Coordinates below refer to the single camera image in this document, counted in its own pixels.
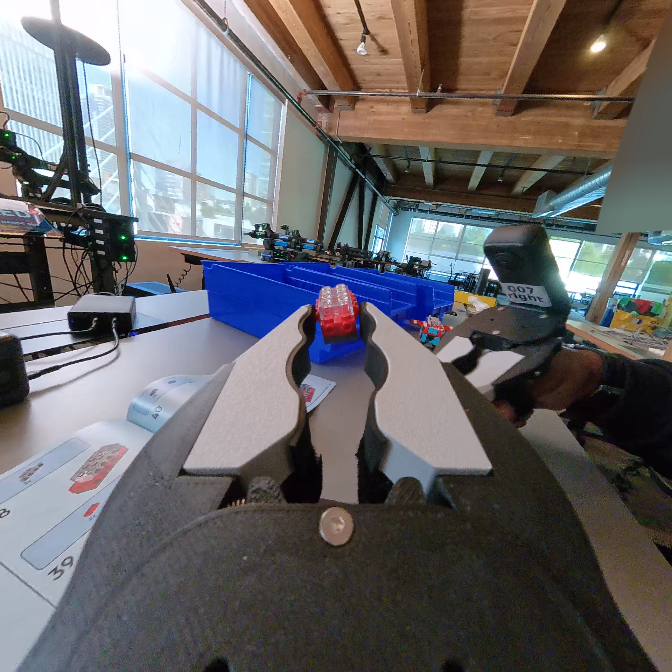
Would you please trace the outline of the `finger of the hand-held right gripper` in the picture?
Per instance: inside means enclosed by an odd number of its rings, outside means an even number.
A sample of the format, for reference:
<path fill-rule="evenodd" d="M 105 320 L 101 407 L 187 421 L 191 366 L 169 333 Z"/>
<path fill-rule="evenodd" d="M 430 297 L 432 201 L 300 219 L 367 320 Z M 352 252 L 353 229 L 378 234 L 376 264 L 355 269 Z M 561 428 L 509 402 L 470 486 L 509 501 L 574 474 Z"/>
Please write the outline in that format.
<path fill-rule="evenodd" d="M 465 378 L 478 391 L 493 391 L 495 381 L 524 357 L 511 350 L 487 351 L 478 358 L 475 368 L 465 374 Z"/>
<path fill-rule="evenodd" d="M 455 336 L 450 339 L 442 339 L 440 345 L 435 349 L 435 355 L 443 364 L 455 364 L 456 362 L 473 364 L 477 362 L 477 348 L 467 337 Z"/>

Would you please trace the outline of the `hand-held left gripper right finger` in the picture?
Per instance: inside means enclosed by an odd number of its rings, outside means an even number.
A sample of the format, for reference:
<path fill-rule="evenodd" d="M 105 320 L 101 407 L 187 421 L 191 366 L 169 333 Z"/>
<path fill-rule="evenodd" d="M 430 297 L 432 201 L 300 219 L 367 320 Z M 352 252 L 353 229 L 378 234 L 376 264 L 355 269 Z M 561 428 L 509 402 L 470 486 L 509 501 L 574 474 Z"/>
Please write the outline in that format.
<path fill-rule="evenodd" d="M 357 450 L 359 502 L 384 502 L 413 478 L 427 499 L 444 476 L 490 476 L 492 464 L 442 363 L 371 302 L 359 309 L 374 384 Z"/>

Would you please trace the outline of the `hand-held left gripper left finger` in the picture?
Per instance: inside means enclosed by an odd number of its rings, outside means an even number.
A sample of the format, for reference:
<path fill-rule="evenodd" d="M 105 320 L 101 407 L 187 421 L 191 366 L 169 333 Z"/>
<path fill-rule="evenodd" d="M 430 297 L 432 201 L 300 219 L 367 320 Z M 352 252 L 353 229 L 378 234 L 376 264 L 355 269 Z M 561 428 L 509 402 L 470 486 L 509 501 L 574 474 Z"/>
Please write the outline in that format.
<path fill-rule="evenodd" d="M 322 461 L 300 390 L 315 323 L 315 307 L 299 307 L 236 358 L 185 459 L 188 475 L 234 477 L 245 490 L 267 477 L 289 502 L 319 501 Z"/>

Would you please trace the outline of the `teal red toy brick robot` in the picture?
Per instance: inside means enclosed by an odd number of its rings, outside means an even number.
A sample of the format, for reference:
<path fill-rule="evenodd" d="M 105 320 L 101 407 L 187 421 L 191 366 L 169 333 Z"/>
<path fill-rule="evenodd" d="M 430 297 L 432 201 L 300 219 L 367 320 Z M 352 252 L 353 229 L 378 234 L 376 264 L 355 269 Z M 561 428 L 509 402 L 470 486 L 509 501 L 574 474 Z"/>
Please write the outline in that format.
<path fill-rule="evenodd" d="M 452 327 L 444 325 L 436 316 L 428 316 L 424 321 L 417 321 L 416 324 L 419 328 L 420 342 L 431 350 L 436 348 L 443 336 L 452 330 Z"/>

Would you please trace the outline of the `blue plastic storage bin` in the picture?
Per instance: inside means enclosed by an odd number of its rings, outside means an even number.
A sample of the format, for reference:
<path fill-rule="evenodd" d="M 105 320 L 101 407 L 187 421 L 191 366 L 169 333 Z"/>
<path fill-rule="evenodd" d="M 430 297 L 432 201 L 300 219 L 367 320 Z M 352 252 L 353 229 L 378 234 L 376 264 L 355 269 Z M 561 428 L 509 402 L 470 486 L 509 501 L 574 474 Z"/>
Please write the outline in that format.
<path fill-rule="evenodd" d="M 358 303 L 370 302 L 396 321 L 420 319 L 434 311 L 432 286 L 394 273 L 326 264 L 290 264 L 284 279 L 291 286 L 315 295 L 323 287 L 345 284 Z"/>
<path fill-rule="evenodd" d="M 285 281 L 284 272 L 289 265 L 203 261 L 210 316 L 261 338 L 298 308 L 314 305 L 319 293 L 295 288 Z"/>
<path fill-rule="evenodd" d="M 454 303 L 454 289 L 446 283 L 348 267 L 335 267 L 332 274 L 348 286 L 360 304 L 369 302 L 397 322 L 441 315 Z"/>

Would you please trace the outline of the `red clear toy brick assembly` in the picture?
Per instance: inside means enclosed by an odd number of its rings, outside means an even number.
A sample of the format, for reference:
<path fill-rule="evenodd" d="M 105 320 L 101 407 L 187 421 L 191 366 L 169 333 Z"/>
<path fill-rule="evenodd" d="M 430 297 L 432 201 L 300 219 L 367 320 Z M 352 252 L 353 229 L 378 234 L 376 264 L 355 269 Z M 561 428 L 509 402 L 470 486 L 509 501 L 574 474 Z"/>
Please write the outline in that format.
<path fill-rule="evenodd" d="M 322 287 L 315 309 L 325 345 L 337 345 L 358 339 L 359 304 L 346 284 Z"/>

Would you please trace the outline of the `person's right forearm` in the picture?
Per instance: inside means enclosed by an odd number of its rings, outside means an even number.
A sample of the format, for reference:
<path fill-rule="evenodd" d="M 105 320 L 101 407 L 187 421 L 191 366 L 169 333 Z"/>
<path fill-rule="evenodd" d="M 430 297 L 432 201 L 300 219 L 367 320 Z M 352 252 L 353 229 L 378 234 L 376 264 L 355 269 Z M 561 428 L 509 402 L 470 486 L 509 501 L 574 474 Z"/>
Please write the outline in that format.
<path fill-rule="evenodd" d="M 589 392 L 567 408 L 569 418 L 595 425 L 607 442 L 671 479 L 671 363 L 586 348 L 565 353 L 577 363 L 599 360 Z"/>

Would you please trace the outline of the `grey desk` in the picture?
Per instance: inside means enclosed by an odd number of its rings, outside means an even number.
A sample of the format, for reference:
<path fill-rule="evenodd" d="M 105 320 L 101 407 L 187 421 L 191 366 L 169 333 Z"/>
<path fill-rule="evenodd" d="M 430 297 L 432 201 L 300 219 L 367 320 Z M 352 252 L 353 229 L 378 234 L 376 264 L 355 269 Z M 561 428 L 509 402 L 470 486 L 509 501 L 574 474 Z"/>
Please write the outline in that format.
<path fill-rule="evenodd" d="M 256 339 L 211 318 L 131 337 L 116 354 L 66 367 L 31 383 L 27 401 L 1 411 L 1 473 L 72 437 L 79 430 L 126 416 L 136 394 L 168 374 L 212 374 Z M 364 352 L 311 373 L 336 383 L 310 415 L 315 448 L 324 458 L 324 496 L 353 503 L 355 451 L 374 387 Z M 572 503 L 628 624 L 656 626 L 654 637 L 671 670 L 671 569 L 592 459 L 551 411 L 536 411 L 522 434 Z M 14 671 L 55 609 L 1 558 L 1 670 Z"/>

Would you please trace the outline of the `person's right hand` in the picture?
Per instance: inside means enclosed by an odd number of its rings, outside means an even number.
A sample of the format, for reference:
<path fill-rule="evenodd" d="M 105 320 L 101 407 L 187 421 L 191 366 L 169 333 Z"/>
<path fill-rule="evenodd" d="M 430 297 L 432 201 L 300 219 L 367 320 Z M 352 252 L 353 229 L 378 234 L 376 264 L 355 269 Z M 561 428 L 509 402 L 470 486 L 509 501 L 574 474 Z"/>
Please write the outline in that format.
<path fill-rule="evenodd" d="M 563 411 L 590 397 L 601 385 L 605 364 L 605 356 L 594 349 L 562 349 L 542 375 L 526 382 L 522 401 L 494 399 L 492 405 L 522 427 L 538 408 Z"/>

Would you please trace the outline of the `cluttered grey table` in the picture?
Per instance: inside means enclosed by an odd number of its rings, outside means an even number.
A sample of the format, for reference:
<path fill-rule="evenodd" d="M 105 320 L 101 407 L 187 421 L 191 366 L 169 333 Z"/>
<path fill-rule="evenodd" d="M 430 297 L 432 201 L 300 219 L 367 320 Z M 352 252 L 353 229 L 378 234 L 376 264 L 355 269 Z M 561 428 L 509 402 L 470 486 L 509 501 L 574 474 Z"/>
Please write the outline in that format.
<path fill-rule="evenodd" d="M 575 339 L 628 359 L 657 359 L 671 363 L 671 339 L 657 337 L 642 327 L 624 331 L 590 322 L 567 320 Z"/>

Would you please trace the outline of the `window showing green trees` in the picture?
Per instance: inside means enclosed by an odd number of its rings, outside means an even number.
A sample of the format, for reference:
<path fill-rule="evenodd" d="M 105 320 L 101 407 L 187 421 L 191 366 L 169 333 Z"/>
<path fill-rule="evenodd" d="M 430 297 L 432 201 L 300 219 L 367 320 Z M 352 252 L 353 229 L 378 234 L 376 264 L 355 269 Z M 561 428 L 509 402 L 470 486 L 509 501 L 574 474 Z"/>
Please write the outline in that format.
<path fill-rule="evenodd" d="M 566 237 L 551 237 L 550 246 L 566 289 L 571 294 L 596 294 L 616 246 Z M 635 247 L 615 292 L 654 301 L 667 298 L 671 294 L 671 251 Z"/>
<path fill-rule="evenodd" d="M 402 259 L 429 261 L 438 275 L 479 273 L 488 265 L 483 246 L 491 233 L 485 226 L 414 217 Z"/>

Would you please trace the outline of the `wooden column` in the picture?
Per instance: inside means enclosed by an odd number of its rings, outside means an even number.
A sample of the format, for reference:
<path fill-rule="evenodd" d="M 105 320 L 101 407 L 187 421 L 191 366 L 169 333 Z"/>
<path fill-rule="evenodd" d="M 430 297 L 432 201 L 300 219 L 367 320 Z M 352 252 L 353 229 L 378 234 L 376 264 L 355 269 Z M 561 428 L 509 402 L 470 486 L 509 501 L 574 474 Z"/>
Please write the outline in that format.
<path fill-rule="evenodd" d="M 609 258 L 605 272 L 601 276 L 595 298 L 591 307 L 586 312 L 585 319 L 588 322 L 599 324 L 607 310 L 609 298 L 614 295 L 616 284 L 620 281 L 634 248 L 641 238 L 640 232 L 623 233 Z"/>

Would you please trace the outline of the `yellow bin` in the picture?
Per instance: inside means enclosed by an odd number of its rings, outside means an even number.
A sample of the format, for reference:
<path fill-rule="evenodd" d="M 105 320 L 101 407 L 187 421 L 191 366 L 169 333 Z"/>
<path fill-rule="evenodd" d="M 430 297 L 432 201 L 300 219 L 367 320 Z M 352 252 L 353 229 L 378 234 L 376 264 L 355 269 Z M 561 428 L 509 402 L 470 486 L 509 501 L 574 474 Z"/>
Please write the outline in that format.
<path fill-rule="evenodd" d="M 652 333 L 659 326 L 659 319 L 655 316 L 640 315 L 621 309 L 614 311 L 609 324 L 611 329 L 629 333 L 636 331 Z"/>

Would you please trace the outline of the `row of black robot arms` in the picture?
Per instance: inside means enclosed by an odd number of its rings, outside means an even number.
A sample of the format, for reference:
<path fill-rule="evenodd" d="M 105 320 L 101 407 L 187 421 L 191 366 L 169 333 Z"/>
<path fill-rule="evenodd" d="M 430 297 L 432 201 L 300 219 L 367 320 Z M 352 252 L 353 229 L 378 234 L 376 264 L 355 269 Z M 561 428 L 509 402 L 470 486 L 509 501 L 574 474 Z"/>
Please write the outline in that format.
<path fill-rule="evenodd" d="M 374 253 L 371 250 L 351 247 L 347 243 L 344 245 L 337 243 L 334 248 L 327 249 L 324 253 L 331 265 L 374 270 L 379 273 L 412 274 L 413 265 L 411 263 L 400 263 L 394 260 L 388 251 Z"/>

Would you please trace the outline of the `grey table brown edge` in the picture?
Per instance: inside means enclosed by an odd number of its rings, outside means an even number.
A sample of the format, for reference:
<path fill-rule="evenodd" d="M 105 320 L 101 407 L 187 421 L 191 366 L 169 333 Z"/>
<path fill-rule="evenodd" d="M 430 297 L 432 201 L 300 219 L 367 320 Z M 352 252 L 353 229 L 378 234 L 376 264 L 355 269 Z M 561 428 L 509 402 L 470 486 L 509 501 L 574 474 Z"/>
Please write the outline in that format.
<path fill-rule="evenodd" d="M 204 290 L 137 298 L 136 310 L 131 335 L 209 317 Z M 21 337 L 23 358 L 27 362 L 72 351 L 91 355 L 95 346 L 113 344 L 110 334 L 72 335 L 66 318 L 68 312 L 69 307 L 50 307 L 2 314 L 1 330 Z"/>

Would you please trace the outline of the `long grey workbench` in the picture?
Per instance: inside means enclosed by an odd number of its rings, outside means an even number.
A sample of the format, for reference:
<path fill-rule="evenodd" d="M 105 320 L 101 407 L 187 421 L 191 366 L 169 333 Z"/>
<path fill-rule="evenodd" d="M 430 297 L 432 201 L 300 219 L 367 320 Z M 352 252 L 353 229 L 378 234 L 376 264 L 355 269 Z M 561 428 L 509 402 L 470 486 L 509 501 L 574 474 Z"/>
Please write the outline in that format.
<path fill-rule="evenodd" d="M 273 263 L 270 258 L 265 258 L 263 248 L 238 248 L 238 247 L 190 247 L 170 245 L 170 249 L 183 257 L 189 265 L 201 265 L 203 261 L 224 263 Z"/>

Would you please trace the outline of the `black adapter box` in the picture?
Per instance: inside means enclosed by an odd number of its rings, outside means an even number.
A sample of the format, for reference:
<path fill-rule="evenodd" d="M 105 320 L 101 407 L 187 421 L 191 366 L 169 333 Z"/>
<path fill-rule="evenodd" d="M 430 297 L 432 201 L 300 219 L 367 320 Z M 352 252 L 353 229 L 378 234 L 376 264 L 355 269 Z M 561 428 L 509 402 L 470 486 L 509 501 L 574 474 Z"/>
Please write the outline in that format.
<path fill-rule="evenodd" d="M 110 331 L 115 323 L 120 334 L 130 333 L 136 318 L 136 300 L 130 296 L 87 294 L 66 315 L 71 332 Z"/>

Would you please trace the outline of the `toy brick instruction booklet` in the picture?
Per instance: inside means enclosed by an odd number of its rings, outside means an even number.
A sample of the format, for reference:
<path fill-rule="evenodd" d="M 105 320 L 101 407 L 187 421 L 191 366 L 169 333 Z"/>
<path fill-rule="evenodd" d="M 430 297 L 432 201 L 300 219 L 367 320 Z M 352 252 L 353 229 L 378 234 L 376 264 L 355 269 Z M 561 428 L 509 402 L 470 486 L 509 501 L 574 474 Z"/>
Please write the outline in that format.
<path fill-rule="evenodd" d="M 1 477 L 1 609 L 54 608 L 124 471 L 210 378 L 160 378 L 125 419 L 89 425 Z"/>

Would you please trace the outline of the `black box green lights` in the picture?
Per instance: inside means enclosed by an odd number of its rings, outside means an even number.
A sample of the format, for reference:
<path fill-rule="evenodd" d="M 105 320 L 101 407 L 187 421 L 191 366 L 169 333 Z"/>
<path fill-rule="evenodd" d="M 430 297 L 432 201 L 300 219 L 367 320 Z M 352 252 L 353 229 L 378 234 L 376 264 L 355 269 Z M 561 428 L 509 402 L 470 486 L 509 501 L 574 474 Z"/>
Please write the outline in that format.
<path fill-rule="evenodd" d="M 133 217 L 102 212 L 92 215 L 87 229 L 94 257 L 110 263 L 134 263 L 137 260 L 136 221 Z"/>

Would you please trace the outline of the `metal sprinkler pipe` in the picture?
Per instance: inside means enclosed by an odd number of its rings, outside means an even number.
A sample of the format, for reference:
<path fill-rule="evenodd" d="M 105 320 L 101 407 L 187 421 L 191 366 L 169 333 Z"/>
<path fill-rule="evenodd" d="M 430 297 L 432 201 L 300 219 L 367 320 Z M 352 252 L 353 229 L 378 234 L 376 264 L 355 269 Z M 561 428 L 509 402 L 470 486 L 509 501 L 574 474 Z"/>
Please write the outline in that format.
<path fill-rule="evenodd" d="M 494 102 L 582 102 L 599 104 L 632 104 L 636 100 L 634 96 L 605 96 L 589 94 L 504 94 L 501 92 L 400 92 L 400 91 L 342 91 L 342 90 L 318 90 L 303 89 L 301 97 L 307 96 L 331 96 L 331 97 L 376 97 L 376 98 L 406 98 L 427 100 L 491 100 Z"/>

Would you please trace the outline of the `black charger green display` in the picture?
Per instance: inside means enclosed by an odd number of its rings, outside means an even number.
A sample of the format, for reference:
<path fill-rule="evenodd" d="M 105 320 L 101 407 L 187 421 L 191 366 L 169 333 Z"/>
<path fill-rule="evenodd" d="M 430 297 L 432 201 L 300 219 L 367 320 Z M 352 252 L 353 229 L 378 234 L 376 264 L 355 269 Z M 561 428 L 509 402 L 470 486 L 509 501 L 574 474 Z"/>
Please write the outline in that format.
<path fill-rule="evenodd" d="M 1 408 L 23 402 L 29 395 L 29 380 L 19 339 L 1 332 Z"/>

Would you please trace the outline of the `large grid window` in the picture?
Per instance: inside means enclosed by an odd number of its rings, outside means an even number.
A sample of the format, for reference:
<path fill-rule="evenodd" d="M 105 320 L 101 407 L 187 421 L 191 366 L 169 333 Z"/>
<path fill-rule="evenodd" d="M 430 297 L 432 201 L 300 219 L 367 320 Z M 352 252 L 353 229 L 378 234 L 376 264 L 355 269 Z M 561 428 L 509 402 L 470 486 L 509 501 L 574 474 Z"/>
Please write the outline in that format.
<path fill-rule="evenodd" d="M 94 203 L 147 236 L 259 244 L 284 105 L 187 1 L 59 1 L 103 46 L 77 63 Z"/>

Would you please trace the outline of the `clear printed sign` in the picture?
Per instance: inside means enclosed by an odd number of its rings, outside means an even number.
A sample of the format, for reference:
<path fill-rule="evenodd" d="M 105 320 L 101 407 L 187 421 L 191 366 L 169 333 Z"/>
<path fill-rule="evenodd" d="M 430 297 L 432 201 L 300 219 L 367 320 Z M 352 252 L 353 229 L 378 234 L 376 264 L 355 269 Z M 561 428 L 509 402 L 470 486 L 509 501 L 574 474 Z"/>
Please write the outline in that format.
<path fill-rule="evenodd" d="M 46 233 L 54 227 L 38 206 L 29 202 L 1 198 L 1 233 Z"/>

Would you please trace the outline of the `black tall stand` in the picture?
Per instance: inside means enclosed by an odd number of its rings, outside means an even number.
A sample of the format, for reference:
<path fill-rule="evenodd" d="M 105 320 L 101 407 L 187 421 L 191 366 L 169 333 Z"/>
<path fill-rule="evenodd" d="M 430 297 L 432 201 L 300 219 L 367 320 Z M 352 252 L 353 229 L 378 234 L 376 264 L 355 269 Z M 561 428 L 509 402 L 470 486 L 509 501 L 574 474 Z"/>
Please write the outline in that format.
<path fill-rule="evenodd" d="M 63 177 L 66 176 L 66 189 L 72 207 L 76 207 L 84 205 L 87 197 L 100 192 L 89 177 L 77 63 L 107 66 L 111 56 L 102 45 L 63 23 L 60 1 L 50 1 L 49 4 L 50 19 L 21 18 L 21 25 L 28 35 L 54 52 L 61 106 L 63 154 L 43 198 L 51 200 L 55 189 L 63 187 Z"/>

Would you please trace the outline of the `silver ventilation duct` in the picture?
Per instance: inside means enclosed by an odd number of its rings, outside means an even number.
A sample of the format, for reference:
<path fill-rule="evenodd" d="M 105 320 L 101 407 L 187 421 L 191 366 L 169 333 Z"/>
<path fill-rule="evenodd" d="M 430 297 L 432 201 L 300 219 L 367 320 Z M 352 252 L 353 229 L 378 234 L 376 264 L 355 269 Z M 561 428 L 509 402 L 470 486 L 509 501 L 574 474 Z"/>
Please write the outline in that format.
<path fill-rule="evenodd" d="M 545 191 L 539 196 L 533 218 L 557 217 L 605 196 L 613 164 L 607 164 L 560 193 Z"/>

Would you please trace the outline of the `black metal rig frame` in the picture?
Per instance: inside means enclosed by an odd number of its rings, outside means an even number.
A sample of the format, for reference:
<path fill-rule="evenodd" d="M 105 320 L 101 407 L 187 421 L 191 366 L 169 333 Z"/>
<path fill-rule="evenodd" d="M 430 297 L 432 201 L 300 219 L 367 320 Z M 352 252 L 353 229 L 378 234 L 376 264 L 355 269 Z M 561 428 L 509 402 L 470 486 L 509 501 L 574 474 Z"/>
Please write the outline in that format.
<path fill-rule="evenodd" d="M 84 293 L 121 294 L 134 269 L 134 263 L 110 263 L 94 257 L 89 248 L 88 223 L 92 215 L 106 212 L 102 206 L 84 204 L 76 207 L 53 202 L 40 202 L 36 199 L 20 199 L 18 197 L 1 196 L 38 206 L 45 218 L 54 227 L 54 231 L 26 234 L 1 233 L 1 288 L 15 289 L 21 298 L 10 300 L 1 297 L 1 312 L 11 309 L 27 310 L 32 308 L 54 307 L 64 297 L 79 298 Z M 135 233 L 139 219 L 136 218 Z M 55 243 L 53 249 L 61 253 L 63 262 L 68 264 L 67 256 L 71 253 L 74 268 L 66 267 L 68 278 L 61 282 L 68 283 L 70 288 L 58 293 L 54 289 L 55 276 L 50 269 L 48 244 Z"/>

